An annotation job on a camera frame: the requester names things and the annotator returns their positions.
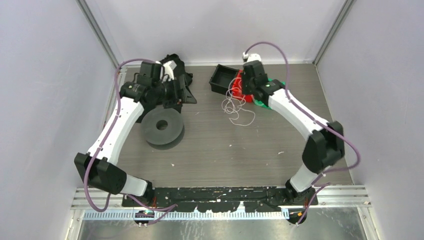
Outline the grey plastic cable spool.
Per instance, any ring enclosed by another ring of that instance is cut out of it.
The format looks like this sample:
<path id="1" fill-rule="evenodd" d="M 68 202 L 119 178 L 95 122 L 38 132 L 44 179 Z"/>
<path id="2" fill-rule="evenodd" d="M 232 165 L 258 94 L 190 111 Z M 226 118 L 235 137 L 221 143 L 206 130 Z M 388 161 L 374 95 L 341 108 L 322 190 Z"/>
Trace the grey plastic cable spool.
<path id="1" fill-rule="evenodd" d="M 174 148 L 181 142 L 185 134 L 183 117 L 173 108 L 156 108 L 143 118 L 141 134 L 154 149 Z"/>

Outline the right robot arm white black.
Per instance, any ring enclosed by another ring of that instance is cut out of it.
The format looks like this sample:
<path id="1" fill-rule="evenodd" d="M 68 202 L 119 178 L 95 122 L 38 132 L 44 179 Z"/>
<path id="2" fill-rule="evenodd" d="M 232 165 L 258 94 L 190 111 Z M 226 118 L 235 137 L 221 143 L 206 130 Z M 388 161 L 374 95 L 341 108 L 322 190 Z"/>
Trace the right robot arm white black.
<path id="1" fill-rule="evenodd" d="M 241 73 L 242 93 L 253 95 L 267 107 L 283 116 L 305 139 L 302 165 L 286 183 L 282 193 L 285 202 L 299 205 L 323 171 L 344 157 L 343 126 L 327 122 L 301 104 L 276 79 L 269 81 L 260 60 L 248 60 Z"/>

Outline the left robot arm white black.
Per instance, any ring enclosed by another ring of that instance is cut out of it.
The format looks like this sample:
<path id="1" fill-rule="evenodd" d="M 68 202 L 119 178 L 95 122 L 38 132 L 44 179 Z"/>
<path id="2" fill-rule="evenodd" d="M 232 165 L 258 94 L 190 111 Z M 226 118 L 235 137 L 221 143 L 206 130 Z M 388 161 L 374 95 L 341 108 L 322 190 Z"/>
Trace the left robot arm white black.
<path id="1" fill-rule="evenodd" d="M 153 186 L 149 180 L 132 176 L 118 167 L 119 155 L 133 125 L 139 118 L 162 104 L 174 113 L 183 104 L 196 104 L 189 89 L 192 74 L 183 73 L 167 80 L 157 77 L 126 82 L 117 91 L 116 106 L 104 129 L 86 153 L 77 153 L 74 164 L 83 182 L 88 204 L 104 212 L 112 195 L 131 195 L 141 207 L 153 202 Z"/>

